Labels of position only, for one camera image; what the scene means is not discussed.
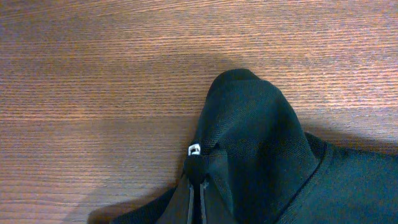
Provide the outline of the black polo shirt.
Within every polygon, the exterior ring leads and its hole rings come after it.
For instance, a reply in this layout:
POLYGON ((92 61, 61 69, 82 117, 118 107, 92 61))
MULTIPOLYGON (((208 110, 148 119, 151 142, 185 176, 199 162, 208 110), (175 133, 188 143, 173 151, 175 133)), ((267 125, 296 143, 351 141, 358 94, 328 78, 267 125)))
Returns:
POLYGON ((396 223, 397 157, 303 131, 250 70, 212 83, 178 185, 115 223, 396 223))

